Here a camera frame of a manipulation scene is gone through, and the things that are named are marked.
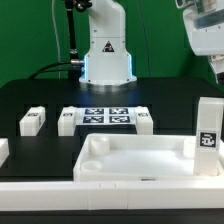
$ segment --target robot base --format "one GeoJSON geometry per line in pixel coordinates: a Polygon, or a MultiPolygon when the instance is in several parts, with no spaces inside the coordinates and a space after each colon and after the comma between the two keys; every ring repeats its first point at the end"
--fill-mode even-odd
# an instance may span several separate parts
{"type": "Polygon", "coordinates": [[[91,90],[96,92],[119,92],[137,87],[137,78],[133,77],[131,80],[121,84],[101,85],[101,84],[95,84],[93,82],[91,83],[90,80],[87,81],[86,79],[81,77],[79,79],[79,83],[81,89],[85,90],[91,90]]]}

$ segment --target white block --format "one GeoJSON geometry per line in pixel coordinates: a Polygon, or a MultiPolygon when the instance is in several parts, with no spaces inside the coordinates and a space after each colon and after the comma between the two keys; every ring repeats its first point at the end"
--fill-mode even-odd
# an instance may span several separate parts
{"type": "Polygon", "coordinates": [[[0,211],[87,210],[88,185],[72,181],[0,183],[0,211]]]}
{"type": "Polygon", "coordinates": [[[21,136],[36,136],[45,120],[44,107],[31,107],[19,122],[21,136]]]}
{"type": "Polygon", "coordinates": [[[202,97],[199,101],[194,173],[218,175],[224,100],[202,97]]]}
{"type": "Polygon", "coordinates": [[[76,127],[76,107],[65,107],[58,120],[58,136],[73,136],[76,127]]]}
{"type": "Polygon", "coordinates": [[[128,209],[219,208],[222,183],[217,179],[129,182],[128,209]]]}
{"type": "Polygon", "coordinates": [[[136,130],[139,135],[153,135],[153,120],[147,107],[136,107],[136,130]]]}
{"type": "Polygon", "coordinates": [[[8,156],[9,156],[8,140],[5,138],[0,139],[0,167],[5,162],[8,156]]]}

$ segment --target black cable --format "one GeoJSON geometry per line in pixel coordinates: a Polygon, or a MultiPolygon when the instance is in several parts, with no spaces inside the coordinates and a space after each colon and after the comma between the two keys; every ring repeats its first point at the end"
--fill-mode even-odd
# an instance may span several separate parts
{"type": "Polygon", "coordinates": [[[67,18],[68,18],[70,49],[71,49],[70,59],[78,59],[79,55],[78,55],[78,51],[77,51],[77,47],[76,47],[73,11],[67,10],[67,18]]]}
{"type": "Polygon", "coordinates": [[[147,64],[148,64],[148,72],[149,72],[149,76],[151,76],[151,67],[150,67],[150,56],[149,56],[149,43],[147,40],[147,34],[146,34],[146,28],[145,28],[145,20],[144,20],[144,16],[143,16],[143,10],[142,10],[142,1],[138,0],[138,6],[139,6],[139,13],[140,13],[140,17],[141,17],[141,21],[142,21],[142,28],[143,28],[143,32],[144,32],[144,39],[145,39],[145,46],[146,46],[146,56],[147,56],[147,64]]]}
{"type": "Polygon", "coordinates": [[[69,70],[71,70],[72,68],[69,69],[56,69],[56,70],[47,70],[47,71],[37,71],[36,73],[34,73],[33,75],[31,75],[29,77],[30,80],[34,80],[39,74],[42,73],[51,73],[51,72],[67,72],[69,70]]]}
{"type": "Polygon", "coordinates": [[[42,67],[41,69],[37,70],[35,73],[33,73],[29,79],[34,79],[36,77],[36,74],[39,74],[49,68],[53,68],[53,67],[56,67],[56,66],[60,66],[60,65],[68,65],[68,64],[71,64],[71,62],[57,62],[57,63],[53,63],[53,64],[50,64],[50,65],[46,65],[44,67],[42,67]]]}
{"type": "Polygon", "coordinates": [[[46,69],[53,68],[53,67],[56,67],[56,66],[59,66],[59,65],[69,65],[69,64],[71,64],[70,61],[56,62],[56,63],[50,64],[50,65],[46,65],[46,66],[40,68],[39,70],[37,70],[36,72],[44,71],[46,69]]]}

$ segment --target white rectangular block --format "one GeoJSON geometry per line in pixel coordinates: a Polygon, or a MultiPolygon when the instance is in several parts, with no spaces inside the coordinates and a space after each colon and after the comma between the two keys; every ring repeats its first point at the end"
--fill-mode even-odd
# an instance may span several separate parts
{"type": "Polygon", "coordinates": [[[65,107],[58,120],[58,136],[73,136],[76,127],[76,107],[65,107]]]}
{"type": "Polygon", "coordinates": [[[224,99],[202,97],[198,106],[194,173],[218,175],[224,99]]]}
{"type": "Polygon", "coordinates": [[[31,107],[19,122],[21,136],[36,136],[45,120],[44,107],[31,107]]]}
{"type": "Polygon", "coordinates": [[[87,210],[88,185],[72,181],[0,183],[0,198],[0,211],[87,210]]]}
{"type": "Polygon", "coordinates": [[[5,162],[8,156],[9,156],[8,140],[5,138],[0,139],[0,167],[5,162]]]}
{"type": "Polygon", "coordinates": [[[139,135],[153,135],[153,120],[147,107],[136,107],[136,130],[139,135]]]}

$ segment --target white upright block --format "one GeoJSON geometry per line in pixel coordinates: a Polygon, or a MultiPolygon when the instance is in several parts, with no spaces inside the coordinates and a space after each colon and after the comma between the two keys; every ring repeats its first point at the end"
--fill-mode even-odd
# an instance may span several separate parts
{"type": "Polygon", "coordinates": [[[8,140],[5,138],[0,139],[0,167],[9,156],[8,140]]]}
{"type": "Polygon", "coordinates": [[[139,135],[153,135],[153,120],[147,107],[136,107],[136,130],[139,135]]]}
{"type": "Polygon", "coordinates": [[[45,120],[44,107],[31,107],[19,122],[21,136],[36,136],[45,120]]]}
{"type": "Polygon", "coordinates": [[[58,136],[73,136],[76,127],[76,107],[65,107],[58,120],[58,136]]]}
{"type": "Polygon", "coordinates": [[[224,99],[202,97],[199,101],[194,173],[218,175],[224,99]]]}

